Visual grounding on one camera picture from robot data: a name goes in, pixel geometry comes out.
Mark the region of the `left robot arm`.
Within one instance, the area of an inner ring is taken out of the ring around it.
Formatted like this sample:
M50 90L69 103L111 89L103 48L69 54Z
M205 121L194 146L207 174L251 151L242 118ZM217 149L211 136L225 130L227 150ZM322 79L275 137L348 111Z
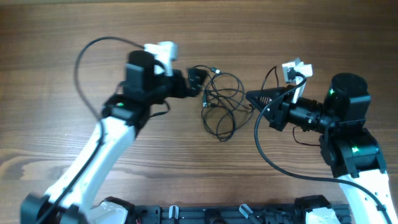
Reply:
M135 206L108 197L93 201L121 154L153 117L152 105L166 98L195 97L208 72L189 68L188 77L143 50L129 54L126 79L104 104L95 131L69 169L44 196L29 194L21 205L21 223L138 223Z

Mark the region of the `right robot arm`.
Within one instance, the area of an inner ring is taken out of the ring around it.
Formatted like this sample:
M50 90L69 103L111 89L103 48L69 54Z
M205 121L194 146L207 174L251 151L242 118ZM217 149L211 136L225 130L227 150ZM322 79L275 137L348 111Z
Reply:
M285 175L339 184L356 223L397 223L384 155L376 138L364 127L371 102L365 79L352 73L334 75L324 102L319 103L301 96L295 99L295 92L307 79L299 72L288 76L299 83L247 92L246 99L259 111L255 126L265 118L278 131L291 123L303 131L320 133L317 146L333 176L312 177L279 167L262 150L255 129L254 141L261 157Z

